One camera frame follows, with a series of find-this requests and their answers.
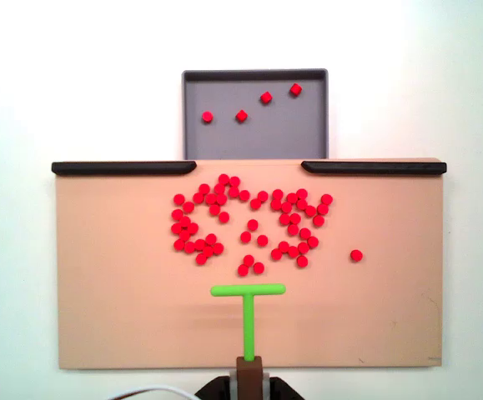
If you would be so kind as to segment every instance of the white wall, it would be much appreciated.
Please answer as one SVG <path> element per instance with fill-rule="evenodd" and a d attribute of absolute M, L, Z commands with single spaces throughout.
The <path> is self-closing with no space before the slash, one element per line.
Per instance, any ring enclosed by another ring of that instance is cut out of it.
<path fill-rule="evenodd" d="M 307 399 L 483 399 L 483 2 L 468 3 L 0 2 L 0 399 L 224 373 L 58 370 L 50 162 L 180 158 L 181 72 L 266 67 L 329 70 L 331 157 L 449 165 L 444 366 L 271 372 Z"/>

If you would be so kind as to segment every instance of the black plastic strip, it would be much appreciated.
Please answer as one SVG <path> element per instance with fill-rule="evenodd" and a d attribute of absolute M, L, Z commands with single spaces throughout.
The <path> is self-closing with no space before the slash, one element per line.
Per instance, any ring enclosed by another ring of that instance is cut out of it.
<path fill-rule="evenodd" d="M 197 167 L 195 161 L 53 162 L 60 176 L 90 175 L 185 175 Z"/>
<path fill-rule="evenodd" d="M 184 71 L 186 82 L 203 81 L 279 81 L 290 79 L 325 79 L 327 71 L 320 69 L 260 69 L 239 71 Z"/>
<path fill-rule="evenodd" d="M 309 173 L 334 175 L 441 175 L 445 162 L 303 161 Z"/>

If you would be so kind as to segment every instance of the red bead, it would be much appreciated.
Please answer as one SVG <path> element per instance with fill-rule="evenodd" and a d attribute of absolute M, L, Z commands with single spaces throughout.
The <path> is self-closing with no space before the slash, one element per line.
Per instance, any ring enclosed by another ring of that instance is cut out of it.
<path fill-rule="evenodd" d="M 180 232 L 179 236 L 180 239 L 182 239 L 184 242 L 187 242 L 189 238 L 191 238 L 191 233 L 184 229 L 182 232 Z"/>
<path fill-rule="evenodd" d="M 302 87 L 298 83 L 295 83 L 289 91 L 291 92 L 291 94 L 297 97 L 300 95 L 300 92 L 302 92 Z"/>
<path fill-rule="evenodd" d="M 308 246 L 310 246 L 311 248 L 316 248 L 317 246 L 319 246 L 319 239 L 315 236 L 308 237 Z"/>
<path fill-rule="evenodd" d="M 193 212 L 194 204 L 192 202 L 185 202 L 182 208 L 184 209 L 184 213 L 189 214 Z"/>
<path fill-rule="evenodd" d="M 261 262 L 257 262 L 254 266 L 253 266 L 253 269 L 254 269 L 254 273 L 256 275 L 260 275 L 262 273 L 264 273 L 264 270 L 265 270 L 265 266 L 263 263 Z"/>
<path fill-rule="evenodd" d="M 320 204 L 319 206 L 317 206 L 317 213 L 321 215 L 328 214 L 328 206 L 326 204 Z"/>
<path fill-rule="evenodd" d="M 250 242 L 250 239 L 252 238 L 252 235 L 248 231 L 244 231 L 241 233 L 241 242 L 243 243 L 248 243 Z"/>
<path fill-rule="evenodd" d="M 239 179 L 239 177 L 230 178 L 230 186 L 233 186 L 234 188 L 236 188 L 237 186 L 239 186 L 240 183 L 241 183 L 241 179 Z"/>
<path fill-rule="evenodd" d="M 243 264 L 246 265 L 247 267 L 250 267 L 252 264 L 254 264 L 254 257 L 251 256 L 250 254 L 247 254 L 246 256 L 243 257 Z"/>
<path fill-rule="evenodd" d="M 288 254 L 291 258 L 296 258 L 299 255 L 299 249 L 296 246 L 289 246 Z"/>
<path fill-rule="evenodd" d="M 181 252 L 182 250 L 184 250 L 184 247 L 185 247 L 185 242 L 182 239 L 177 239 L 174 242 L 174 250 L 176 250 L 177 252 Z"/>
<path fill-rule="evenodd" d="M 250 207 L 253 210 L 258 210 L 261 207 L 261 201 L 257 198 L 253 198 L 252 200 L 250 200 Z"/>
<path fill-rule="evenodd" d="M 194 252 L 194 243 L 193 242 L 186 242 L 184 246 L 184 251 L 187 254 L 191 254 Z"/>
<path fill-rule="evenodd" d="M 204 241 L 207 244 L 212 245 L 212 244 L 215 244 L 217 242 L 217 237 L 214 234 L 210 233 L 208 236 L 206 236 Z"/>
<path fill-rule="evenodd" d="M 291 223 L 300 223 L 300 215 L 297 214 L 296 212 L 292 213 L 290 216 L 289 216 L 289 221 Z"/>
<path fill-rule="evenodd" d="M 204 265 L 206 263 L 206 261 L 208 260 L 208 258 L 206 256 L 204 256 L 203 253 L 200 253 L 196 258 L 195 260 L 197 261 L 197 264 L 198 265 Z"/>
<path fill-rule="evenodd" d="M 361 261 L 363 257 L 364 255 L 360 250 L 353 250 L 352 252 L 350 252 L 350 258 L 352 258 L 353 261 L 356 261 L 356 262 Z"/>
<path fill-rule="evenodd" d="M 219 183 L 220 183 L 221 185 L 224 185 L 224 186 L 228 185 L 228 184 L 230 183 L 230 178 L 229 178 L 229 176 L 228 176 L 228 175 L 226 175 L 225 173 L 221 173 L 221 174 L 219 175 Z"/>
<path fill-rule="evenodd" d="M 240 275 L 240 277 L 246 277 L 248 274 L 249 274 L 249 267 L 247 267 L 244 264 L 241 264 L 238 267 L 238 275 Z"/>
<path fill-rule="evenodd" d="M 210 111 L 204 111 L 202 113 L 202 120 L 205 123 L 211 123 L 214 120 L 214 115 Z"/>
<path fill-rule="evenodd" d="M 214 248 L 212 246 L 204 246 L 202 254 L 206 257 L 211 257 L 214 255 Z"/>
<path fill-rule="evenodd" d="M 181 206 L 185 202 L 185 197 L 183 194 L 177 194 L 176 196 L 174 196 L 173 201 L 174 204 L 176 204 L 177 206 Z"/>
<path fill-rule="evenodd" d="M 299 199 L 299 201 L 297 202 L 297 208 L 300 211 L 304 211 L 306 207 L 308 207 L 308 203 L 303 198 Z"/>
<path fill-rule="evenodd" d="M 300 229 L 300 237 L 303 238 L 304 240 L 308 239 L 310 236 L 311 236 L 311 231 L 306 228 L 306 227 L 303 227 L 302 229 Z"/>
<path fill-rule="evenodd" d="M 227 223 L 230 220 L 230 214 L 227 212 L 223 211 L 222 213 L 219 214 L 219 221 L 221 223 Z"/>
<path fill-rule="evenodd" d="M 273 249 L 273 251 L 271 252 L 271 258 L 273 258 L 275 261 L 279 261 L 282 258 L 282 252 L 279 248 Z"/>
<path fill-rule="evenodd" d="M 280 211 L 282 209 L 282 202 L 280 200 L 272 200 L 271 201 L 271 208 L 275 211 Z"/>
<path fill-rule="evenodd" d="M 291 206 L 290 202 L 285 202 L 282 204 L 282 211 L 284 213 L 291 213 L 292 209 L 293 209 L 293 206 Z"/>
<path fill-rule="evenodd" d="M 289 218 L 289 214 L 286 213 L 280 215 L 280 218 L 278 218 L 278 220 L 282 225 L 289 225 L 289 222 L 291 221 L 291 219 Z"/>
<path fill-rule="evenodd" d="M 299 258 L 297 258 L 297 265 L 299 266 L 299 268 L 306 268 L 306 266 L 308 266 L 308 258 L 306 258 L 305 256 L 300 256 Z"/>
<path fill-rule="evenodd" d="M 217 196 L 213 193 L 206 195 L 206 204 L 215 204 L 215 202 L 217 202 Z"/>
<path fill-rule="evenodd" d="M 182 228 L 187 228 L 190 223 L 191 218 L 189 218 L 187 215 L 184 215 L 182 219 L 180 219 L 180 225 L 182 225 Z"/>
<path fill-rule="evenodd" d="M 316 213 L 317 213 L 317 210 L 315 209 L 314 206 L 308 206 L 306 207 L 306 209 L 304 210 L 304 213 L 308 216 L 308 217 L 313 217 Z"/>
<path fill-rule="evenodd" d="M 291 236 L 296 235 L 297 233 L 299 233 L 299 226 L 292 223 L 291 225 L 288 226 L 288 233 Z"/>
<path fill-rule="evenodd" d="M 171 227 L 171 232 L 174 233 L 175 235 L 178 235 L 180 232 L 182 232 L 182 224 L 179 222 L 174 223 L 173 226 Z"/>
<path fill-rule="evenodd" d="M 236 198 L 238 195 L 239 195 L 239 189 L 237 189 L 235 186 L 232 186 L 229 190 L 228 190 L 228 195 L 231 197 L 231 198 Z"/>
<path fill-rule="evenodd" d="M 306 199 L 308 197 L 308 191 L 306 189 L 297 190 L 297 197 L 302 200 Z"/>
<path fill-rule="evenodd" d="M 262 94 L 262 95 L 261 95 L 259 98 L 261 99 L 261 102 L 262 102 L 263 104 L 269 104 L 269 103 L 270 103 L 270 101 L 273 99 L 273 96 L 271 96 L 271 93 L 269 93 L 269 92 L 265 92 L 265 93 L 264 93 L 264 94 Z"/>
<path fill-rule="evenodd" d="M 284 196 L 284 192 L 282 192 L 280 189 L 275 189 L 273 191 L 273 198 L 276 200 L 282 200 L 282 197 Z"/>
<path fill-rule="evenodd" d="M 244 122 L 245 119 L 247 119 L 249 115 L 244 111 L 244 110 L 239 110 L 239 112 L 235 115 L 235 118 L 241 123 Z"/>
<path fill-rule="evenodd" d="M 202 204 L 204 202 L 204 195 L 202 193 L 195 193 L 193 195 L 193 203 Z"/>
<path fill-rule="evenodd" d="M 214 254 L 219 255 L 219 254 L 222 254 L 223 251 L 224 251 L 224 245 L 222 243 L 214 244 Z"/>
<path fill-rule="evenodd" d="M 204 246 L 206 245 L 206 242 L 204 239 L 197 239 L 194 241 L 194 249 L 199 250 L 202 252 L 204 250 Z"/>
<path fill-rule="evenodd" d="M 247 200 L 250 199 L 250 192 L 248 190 L 242 190 L 239 192 L 239 200 L 242 202 L 246 202 Z"/>
<path fill-rule="evenodd" d="M 199 231 L 199 225 L 196 222 L 192 222 L 188 226 L 188 232 L 194 235 L 196 232 Z"/>
<path fill-rule="evenodd" d="M 223 206 L 228 201 L 228 198 L 226 197 L 225 194 L 218 194 L 217 199 L 215 201 L 219 206 Z"/>
<path fill-rule="evenodd" d="M 314 225 L 316 227 L 322 227 L 324 223 L 325 223 L 325 217 L 322 217 L 320 215 L 316 215 L 314 217 Z"/>
<path fill-rule="evenodd" d="M 288 201 L 288 203 L 296 204 L 297 200 L 299 200 L 299 197 L 295 193 L 290 193 L 285 199 Z"/>
<path fill-rule="evenodd" d="M 226 190 L 226 187 L 224 187 L 224 185 L 220 183 L 217 183 L 214 186 L 214 192 L 216 192 L 217 194 L 223 194 L 225 190 Z"/>
<path fill-rule="evenodd" d="M 306 254 L 309 251 L 308 243 L 305 242 L 299 243 L 299 246 L 297 246 L 297 248 L 299 249 L 300 254 Z"/>
<path fill-rule="evenodd" d="M 323 196 L 321 196 L 321 202 L 323 204 L 326 204 L 327 206 L 332 204 L 333 201 L 334 201 L 334 199 L 329 194 L 324 194 Z"/>
<path fill-rule="evenodd" d="M 209 213 L 211 215 L 219 215 L 220 212 L 221 207 L 218 204 L 212 204 L 211 206 L 209 206 Z"/>
<path fill-rule="evenodd" d="M 209 193 L 209 185 L 206 183 L 203 183 L 202 185 L 199 186 L 199 193 L 202 194 L 208 194 Z"/>
<path fill-rule="evenodd" d="M 259 235 L 256 242 L 258 242 L 258 246 L 263 248 L 267 246 L 267 243 L 269 243 L 269 239 L 265 235 Z"/>
<path fill-rule="evenodd" d="M 256 229 L 258 229 L 258 221 L 256 221 L 255 219 L 251 219 L 247 222 L 247 228 L 250 231 L 255 231 Z"/>
<path fill-rule="evenodd" d="M 289 250 L 289 243 L 287 243 L 286 241 L 283 241 L 283 242 L 280 242 L 278 244 L 278 249 L 282 252 L 282 253 L 287 253 L 288 250 Z"/>
<path fill-rule="evenodd" d="M 182 210 L 180 210 L 179 208 L 175 209 L 171 213 L 171 217 L 173 217 L 174 221 L 179 221 L 180 219 L 182 219 L 183 216 L 184 216 L 184 212 Z"/>

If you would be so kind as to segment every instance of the red cylinder piece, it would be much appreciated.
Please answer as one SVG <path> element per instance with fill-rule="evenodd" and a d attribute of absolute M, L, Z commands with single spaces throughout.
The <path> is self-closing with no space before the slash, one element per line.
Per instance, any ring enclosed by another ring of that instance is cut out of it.
<path fill-rule="evenodd" d="M 315 236 L 308 237 L 308 246 L 310 246 L 311 248 L 316 248 L 317 246 L 319 246 L 319 239 Z"/>
<path fill-rule="evenodd" d="M 235 186 L 232 186 L 229 190 L 228 190 L 228 195 L 231 197 L 231 198 L 236 198 L 238 195 L 239 195 L 239 189 L 237 189 Z"/>
<path fill-rule="evenodd" d="M 360 250 L 353 250 L 350 252 L 350 258 L 352 258 L 353 261 L 361 261 L 361 259 L 364 257 L 364 254 Z"/>
<path fill-rule="evenodd" d="M 302 200 L 306 199 L 308 197 L 308 191 L 306 189 L 297 190 L 297 197 Z"/>
<path fill-rule="evenodd" d="M 230 183 L 230 177 L 225 173 L 221 173 L 219 175 L 219 183 L 224 186 L 228 185 Z"/>
<path fill-rule="evenodd" d="M 249 274 L 249 267 L 247 267 L 244 264 L 241 264 L 238 267 L 238 275 L 240 275 L 240 277 L 246 277 L 248 274 Z"/>
<path fill-rule="evenodd" d="M 204 256 L 203 253 L 200 253 L 199 255 L 197 255 L 195 260 L 196 260 L 198 265 L 204 265 L 206 263 L 206 261 L 208 260 L 208 258 L 206 256 Z"/>
<path fill-rule="evenodd" d="M 321 196 L 321 202 L 323 204 L 326 204 L 327 206 L 332 204 L 333 201 L 334 201 L 334 198 L 332 196 L 330 196 L 329 194 L 324 194 L 323 196 Z"/>
<path fill-rule="evenodd" d="M 258 200 L 260 200 L 262 203 L 265 203 L 268 199 L 269 194 L 265 190 L 262 190 L 258 193 Z"/>
<path fill-rule="evenodd" d="M 252 266 L 252 264 L 254 264 L 254 257 L 251 256 L 250 254 L 247 254 L 246 256 L 243 257 L 243 264 L 246 265 L 247 267 Z"/>
<path fill-rule="evenodd" d="M 271 252 L 271 258 L 273 258 L 275 261 L 279 261 L 282 258 L 282 252 L 279 248 L 273 249 L 273 251 Z"/>
<path fill-rule="evenodd" d="M 300 215 L 297 214 L 296 212 L 292 213 L 289 216 L 289 221 L 294 224 L 300 223 Z"/>
<path fill-rule="evenodd" d="M 316 215 L 316 216 L 314 217 L 314 225 L 315 225 L 317 228 L 322 227 L 324 223 L 325 223 L 325 217 L 320 216 L 320 215 Z"/>
<path fill-rule="evenodd" d="M 269 243 L 269 239 L 265 235 L 259 235 L 256 242 L 258 242 L 258 246 L 264 248 Z"/>
<path fill-rule="evenodd" d="M 184 250 L 184 247 L 185 242 L 182 239 L 176 239 L 176 241 L 174 242 L 174 250 L 176 250 L 177 252 L 181 252 L 182 250 Z"/>
<path fill-rule="evenodd" d="M 265 266 L 263 263 L 261 262 L 257 262 L 254 266 L 253 266 L 253 269 L 254 269 L 254 273 L 256 275 L 261 275 L 262 273 L 264 273 L 264 270 L 265 270 Z"/>
<path fill-rule="evenodd" d="M 185 197 L 183 194 L 177 194 L 173 197 L 174 204 L 181 206 L 185 202 Z"/>
<path fill-rule="evenodd" d="M 183 216 L 184 216 L 184 212 L 179 208 L 175 209 L 171 213 L 171 217 L 173 218 L 174 221 L 179 221 L 180 219 L 182 219 Z"/>
<path fill-rule="evenodd" d="M 252 235 L 250 234 L 249 231 L 244 231 L 243 233 L 241 233 L 240 238 L 241 238 L 241 242 L 248 243 L 248 242 L 250 242 Z"/>
<path fill-rule="evenodd" d="M 289 218 L 289 214 L 286 214 L 286 213 L 283 213 L 282 215 L 280 215 L 278 220 L 282 225 L 289 225 L 289 223 L 291 222 L 291 218 Z"/>
<path fill-rule="evenodd" d="M 209 185 L 207 183 L 203 183 L 199 186 L 199 193 L 208 194 L 209 193 Z"/>
<path fill-rule="evenodd" d="M 250 192 L 248 190 L 242 190 L 239 192 L 239 200 L 246 202 L 250 199 Z"/>
<path fill-rule="evenodd" d="M 223 211 L 222 213 L 219 214 L 219 221 L 221 223 L 227 223 L 230 220 L 230 214 L 227 212 Z"/>
<path fill-rule="evenodd" d="M 278 249 L 282 252 L 282 253 L 287 253 L 288 250 L 289 250 L 289 243 L 287 243 L 286 241 L 282 241 L 278 244 Z"/>
<path fill-rule="evenodd" d="M 219 215 L 220 212 L 221 207 L 218 204 L 212 204 L 211 206 L 209 206 L 209 213 L 211 215 Z"/>
<path fill-rule="evenodd" d="M 273 191 L 273 198 L 276 200 L 282 200 L 282 197 L 284 196 L 284 192 L 282 192 L 280 189 L 275 189 Z"/>
<path fill-rule="evenodd" d="M 193 203 L 202 204 L 204 202 L 204 195 L 201 192 L 195 193 L 193 195 Z"/>
<path fill-rule="evenodd" d="M 255 231 L 256 229 L 258 229 L 258 221 L 256 221 L 255 219 L 251 219 L 247 222 L 247 228 L 250 231 Z"/>
<path fill-rule="evenodd" d="M 304 210 L 304 213 L 308 217 L 313 217 L 317 213 L 317 210 L 315 209 L 314 206 L 307 206 L 306 209 Z"/>
<path fill-rule="evenodd" d="M 305 256 L 300 256 L 297 258 L 297 265 L 299 268 L 306 268 L 308 266 L 308 258 Z"/>
<path fill-rule="evenodd" d="M 236 188 L 237 186 L 239 186 L 240 183 L 241 183 L 241 179 L 239 179 L 239 177 L 230 178 L 230 186 L 233 186 L 234 188 Z"/>

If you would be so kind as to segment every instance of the brown base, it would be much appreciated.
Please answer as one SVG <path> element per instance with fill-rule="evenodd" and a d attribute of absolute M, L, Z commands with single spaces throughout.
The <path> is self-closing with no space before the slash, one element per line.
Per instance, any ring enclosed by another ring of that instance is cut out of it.
<path fill-rule="evenodd" d="M 245 361 L 243 357 L 237 357 L 236 368 L 238 400 L 263 400 L 264 368 L 261 357 L 255 357 L 254 361 Z"/>

